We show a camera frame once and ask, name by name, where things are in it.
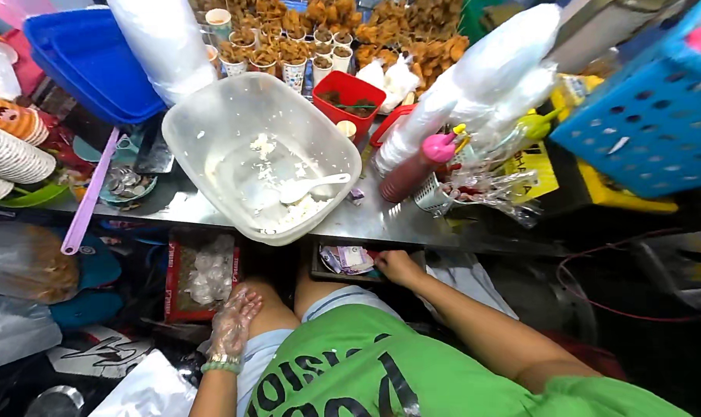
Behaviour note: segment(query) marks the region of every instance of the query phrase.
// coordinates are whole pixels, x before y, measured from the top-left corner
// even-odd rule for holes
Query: white rice paddle
[[[286,183],[281,186],[281,203],[295,203],[301,200],[303,196],[307,195],[312,188],[325,184],[345,184],[351,180],[350,177],[350,174],[335,174],[323,176],[322,178],[317,178],[316,180],[299,180],[292,183]]]

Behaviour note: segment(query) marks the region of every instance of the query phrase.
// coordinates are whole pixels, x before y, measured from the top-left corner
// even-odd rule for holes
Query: hand
[[[410,259],[406,251],[383,251],[376,257],[374,263],[390,281],[404,287],[425,276],[425,271]]]
[[[212,320],[212,345],[209,356],[239,356],[247,342],[247,329],[263,307],[262,297],[247,293],[244,287],[232,294]]]

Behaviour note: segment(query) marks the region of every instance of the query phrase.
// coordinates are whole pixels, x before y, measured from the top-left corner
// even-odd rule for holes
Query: shorts
[[[301,322],[306,323],[335,307],[347,304],[364,304],[376,307],[401,320],[400,315],[384,301],[381,301],[379,297],[376,297],[376,294],[352,285],[333,291],[326,297],[316,301],[307,309],[304,317],[301,318]],[[289,337],[292,331],[291,329],[271,330],[247,341],[242,353],[242,372],[237,375],[237,415],[245,415],[245,410],[253,394],[253,388],[258,384],[263,371],[271,363],[281,343],[286,340],[286,337]]]

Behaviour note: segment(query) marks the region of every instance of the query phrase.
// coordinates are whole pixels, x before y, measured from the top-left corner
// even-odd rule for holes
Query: blue plastic tray
[[[550,137],[640,197],[701,187],[701,53],[685,43],[698,24],[701,2]]]
[[[166,109],[110,10],[36,16],[24,34],[42,70],[105,122],[136,124]]]

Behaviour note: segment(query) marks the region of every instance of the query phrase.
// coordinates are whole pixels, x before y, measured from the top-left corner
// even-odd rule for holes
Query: gloved hand
[[[212,320],[210,357],[239,358],[247,342],[247,329],[263,306],[261,299],[255,292],[248,294],[246,287],[230,296]]]

